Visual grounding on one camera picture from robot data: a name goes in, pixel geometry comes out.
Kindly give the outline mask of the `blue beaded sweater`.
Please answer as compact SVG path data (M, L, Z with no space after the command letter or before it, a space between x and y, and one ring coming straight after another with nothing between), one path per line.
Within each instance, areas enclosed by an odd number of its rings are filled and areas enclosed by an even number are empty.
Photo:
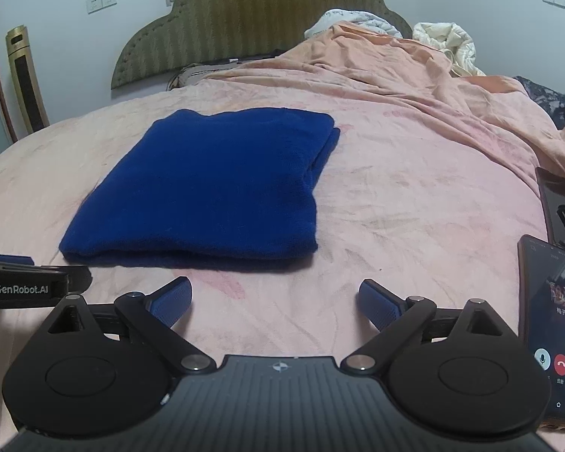
M339 138L325 113L178 110L84 199L61 253L93 266L242 269L309 257L313 191Z

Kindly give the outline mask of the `black smartphone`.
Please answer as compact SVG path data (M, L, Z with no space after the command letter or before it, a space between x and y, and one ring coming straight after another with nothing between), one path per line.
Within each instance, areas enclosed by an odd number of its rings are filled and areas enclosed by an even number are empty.
M544 422L565 429L565 250L525 235L518 264L518 334L551 384Z

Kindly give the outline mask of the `gold tower fan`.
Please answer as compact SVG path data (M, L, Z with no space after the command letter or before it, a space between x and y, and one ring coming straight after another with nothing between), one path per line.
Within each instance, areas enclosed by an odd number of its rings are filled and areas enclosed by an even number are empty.
M27 132L33 134L50 125L32 59L27 27L18 26L6 35L11 77Z

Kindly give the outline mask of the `patterned pillow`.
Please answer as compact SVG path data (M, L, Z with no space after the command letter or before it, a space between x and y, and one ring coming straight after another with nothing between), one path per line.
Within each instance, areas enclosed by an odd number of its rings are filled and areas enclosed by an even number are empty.
M224 72L228 69L234 69L241 62L232 61L219 64L192 64L180 70L167 84L167 91L192 86L198 83L205 76L211 75L213 72Z

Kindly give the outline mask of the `dark patterned cloth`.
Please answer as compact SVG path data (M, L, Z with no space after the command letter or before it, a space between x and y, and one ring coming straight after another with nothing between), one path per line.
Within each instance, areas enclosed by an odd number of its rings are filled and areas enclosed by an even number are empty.
M562 130L565 127L565 94L539 85L523 76L517 76L516 79L525 88L529 97L550 116L556 128Z

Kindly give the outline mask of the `cream crumpled duvet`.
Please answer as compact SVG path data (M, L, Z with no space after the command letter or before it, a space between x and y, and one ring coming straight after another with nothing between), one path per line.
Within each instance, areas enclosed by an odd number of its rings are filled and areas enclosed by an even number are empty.
M476 66L476 45L457 23L416 23L412 39L442 52L451 61L453 76L485 76Z

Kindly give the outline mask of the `orange blanket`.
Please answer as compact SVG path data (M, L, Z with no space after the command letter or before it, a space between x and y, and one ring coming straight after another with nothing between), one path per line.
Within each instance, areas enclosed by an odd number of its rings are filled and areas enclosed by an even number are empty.
M337 23L276 58L211 73L211 81L297 90L319 103L390 107L472 147L534 184L536 167L565 177L565 131L508 76L452 76L440 51Z

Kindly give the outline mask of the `olive green headboard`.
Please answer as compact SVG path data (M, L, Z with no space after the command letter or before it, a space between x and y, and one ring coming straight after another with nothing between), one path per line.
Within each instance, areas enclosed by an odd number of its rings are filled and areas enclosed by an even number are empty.
M405 38L412 27L383 0L174 0L170 13L137 31L122 49L112 89L194 63L271 55L304 38L327 10L374 13Z

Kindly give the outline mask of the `white wall sockets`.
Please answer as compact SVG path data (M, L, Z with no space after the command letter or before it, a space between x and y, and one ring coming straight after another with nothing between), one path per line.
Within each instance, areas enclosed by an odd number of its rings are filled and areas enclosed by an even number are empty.
M92 14L116 4L117 0L86 0L86 12Z

